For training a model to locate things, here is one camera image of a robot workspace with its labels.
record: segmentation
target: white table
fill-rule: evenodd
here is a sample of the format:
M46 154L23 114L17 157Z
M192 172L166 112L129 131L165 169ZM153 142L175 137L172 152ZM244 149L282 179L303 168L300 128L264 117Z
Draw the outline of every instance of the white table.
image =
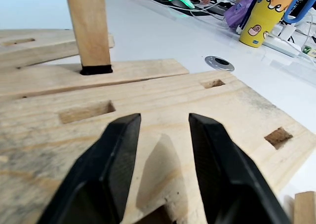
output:
M191 73L212 70L204 58L215 55L231 62L233 74L295 120L316 132L316 87L277 67L309 64L262 46L238 41L221 22L202 23L150 0L106 0L109 32L115 36L113 61L174 58ZM72 28L66 0L0 0L0 29ZM79 63L70 57L49 64ZM279 195L281 203L295 193L316 191L316 152Z

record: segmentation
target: black tape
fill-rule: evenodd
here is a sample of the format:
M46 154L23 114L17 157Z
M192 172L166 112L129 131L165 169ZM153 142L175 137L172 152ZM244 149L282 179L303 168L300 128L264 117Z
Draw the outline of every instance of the black tape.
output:
M81 75L102 75L113 73L112 65L83 66Z

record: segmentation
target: wooden stick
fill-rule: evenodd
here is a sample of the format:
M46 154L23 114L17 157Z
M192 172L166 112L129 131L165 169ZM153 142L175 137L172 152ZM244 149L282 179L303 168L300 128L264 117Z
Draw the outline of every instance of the wooden stick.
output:
M295 195L294 224L316 224L316 192Z
M105 0L68 0L83 75L111 73Z

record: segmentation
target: wooden plank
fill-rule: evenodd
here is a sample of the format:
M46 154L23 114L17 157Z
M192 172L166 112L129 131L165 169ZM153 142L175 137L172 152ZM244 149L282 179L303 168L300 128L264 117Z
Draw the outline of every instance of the wooden plank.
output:
M109 35L109 47L114 46ZM72 30L0 30L0 69L78 55Z
M295 195L294 224L316 224L316 192Z
M82 65L110 65L105 0L68 0L68 6Z
M0 104L4 195L0 223L34 222L75 159L107 124L135 112L141 113L142 123L123 224L135 223L161 206L172 221L206 223L192 153L190 112L223 123L274 192L287 184L316 145L312 132L227 72L5 102ZM280 132L278 128L292 138L282 136L282 146L273 146L265 137L272 134L275 142L273 132Z
M113 62L111 74L83 76L80 64L33 65L0 74L0 102L83 88L188 74L177 61Z

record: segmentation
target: yellow cup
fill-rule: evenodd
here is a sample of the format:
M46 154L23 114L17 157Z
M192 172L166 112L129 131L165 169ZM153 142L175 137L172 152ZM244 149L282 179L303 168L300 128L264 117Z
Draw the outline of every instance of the yellow cup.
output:
M258 48L277 24L293 0L258 0L239 40Z

